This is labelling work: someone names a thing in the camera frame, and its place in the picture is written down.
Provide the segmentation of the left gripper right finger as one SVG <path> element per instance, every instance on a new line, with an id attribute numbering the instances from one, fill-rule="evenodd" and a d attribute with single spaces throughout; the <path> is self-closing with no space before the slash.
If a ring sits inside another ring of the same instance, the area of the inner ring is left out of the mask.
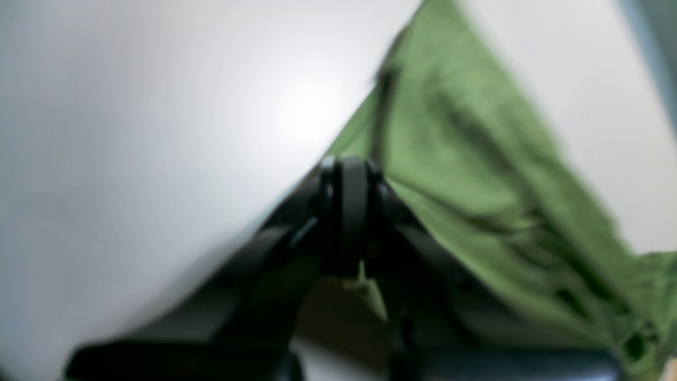
<path id="1" fill-rule="evenodd" d="M 379 285 L 392 380 L 624 379 L 609 352 L 575 349 L 506 306 L 359 157 L 344 161 L 344 246 Z"/>

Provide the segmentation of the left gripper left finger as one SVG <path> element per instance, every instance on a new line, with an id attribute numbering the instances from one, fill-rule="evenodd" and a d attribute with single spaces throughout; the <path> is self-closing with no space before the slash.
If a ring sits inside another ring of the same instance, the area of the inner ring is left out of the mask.
<path id="1" fill-rule="evenodd" d="M 319 278 L 319 239 L 336 202 L 324 159 L 232 259 L 171 311 L 121 340 L 80 347 L 69 380 L 302 380 L 289 343 Z"/>

